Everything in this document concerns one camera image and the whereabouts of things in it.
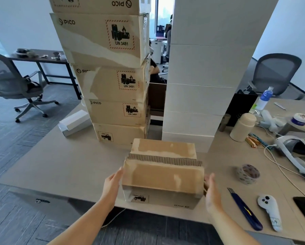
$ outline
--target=white controller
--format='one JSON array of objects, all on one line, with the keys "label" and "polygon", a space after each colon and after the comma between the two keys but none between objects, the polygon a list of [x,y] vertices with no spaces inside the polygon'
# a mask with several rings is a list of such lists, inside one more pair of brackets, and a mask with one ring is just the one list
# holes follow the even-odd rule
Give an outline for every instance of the white controller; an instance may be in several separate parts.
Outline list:
[{"label": "white controller", "polygon": [[276,199],[268,194],[260,195],[257,199],[258,205],[264,208],[269,214],[273,229],[277,232],[283,230],[280,211],[278,210]]}]

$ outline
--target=beige tumbler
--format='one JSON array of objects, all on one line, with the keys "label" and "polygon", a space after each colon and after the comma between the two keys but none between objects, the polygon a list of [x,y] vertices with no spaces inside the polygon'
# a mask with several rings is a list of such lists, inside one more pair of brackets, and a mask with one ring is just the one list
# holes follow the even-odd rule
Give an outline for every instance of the beige tumbler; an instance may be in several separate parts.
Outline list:
[{"label": "beige tumbler", "polygon": [[242,114],[230,133],[230,137],[237,142],[243,142],[252,131],[256,121],[255,115],[251,113]]}]

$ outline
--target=beige tabletop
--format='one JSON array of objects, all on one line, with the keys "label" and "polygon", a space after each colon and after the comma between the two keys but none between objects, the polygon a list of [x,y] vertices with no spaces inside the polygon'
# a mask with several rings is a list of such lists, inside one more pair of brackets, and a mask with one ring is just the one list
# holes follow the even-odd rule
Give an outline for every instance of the beige tabletop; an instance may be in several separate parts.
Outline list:
[{"label": "beige tabletop", "polygon": [[[266,106],[272,115],[284,117],[290,112],[305,113],[304,101],[276,99],[288,111],[280,109],[273,102],[271,100]],[[206,173],[216,173],[225,211],[245,230],[253,231],[227,190],[230,187],[263,224],[264,229],[259,233],[305,241],[305,217],[292,199],[302,194],[282,175],[277,165],[264,156],[263,149],[251,148],[246,142],[232,140],[229,131],[230,128],[227,128],[225,132],[216,133],[207,154],[197,153],[198,159],[204,163]],[[262,128],[255,127],[253,132],[272,144],[273,139]],[[148,138],[161,139],[161,127],[150,126]],[[96,202],[102,193],[105,178],[122,166],[129,152],[130,147],[99,143],[93,127],[69,138],[65,138],[55,127],[0,178],[0,183]],[[281,165],[297,171],[285,157],[276,158]],[[254,185],[244,185],[236,178],[236,167],[245,163],[254,165],[261,173]],[[305,192],[305,180],[302,177],[288,171],[285,173]],[[268,214],[257,205],[259,194],[269,194],[277,200],[283,223],[282,232],[272,229]],[[204,203],[202,198],[194,210],[187,210],[125,202],[121,188],[116,200],[116,206],[119,207],[210,223]]]}]

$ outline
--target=water bottle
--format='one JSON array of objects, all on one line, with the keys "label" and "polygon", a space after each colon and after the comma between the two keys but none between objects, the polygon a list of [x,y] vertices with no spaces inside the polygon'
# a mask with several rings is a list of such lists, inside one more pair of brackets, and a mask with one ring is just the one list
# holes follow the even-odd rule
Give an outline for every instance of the water bottle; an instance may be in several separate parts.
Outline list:
[{"label": "water bottle", "polygon": [[256,110],[263,110],[264,109],[267,102],[269,101],[269,99],[273,95],[273,89],[274,89],[274,87],[269,87],[268,90],[265,90],[263,92],[262,96],[260,97],[260,99],[258,100],[258,102],[256,104],[256,107],[255,107]]}]

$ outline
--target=white wall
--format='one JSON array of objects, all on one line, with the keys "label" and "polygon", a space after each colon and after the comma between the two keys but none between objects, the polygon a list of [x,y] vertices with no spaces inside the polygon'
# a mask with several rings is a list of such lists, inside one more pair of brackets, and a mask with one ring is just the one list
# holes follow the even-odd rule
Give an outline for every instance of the white wall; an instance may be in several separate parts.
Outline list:
[{"label": "white wall", "polygon": [[302,59],[291,82],[305,91],[305,0],[279,0],[253,54],[288,53]]},{"label": "white wall", "polygon": [[[49,0],[0,0],[0,42],[8,53],[17,48],[62,51]],[[39,70],[36,63],[14,61],[22,75]],[[68,76],[64,65],[44,64],[46,74]],[[50,78],[68,82],[69,79]]]}]

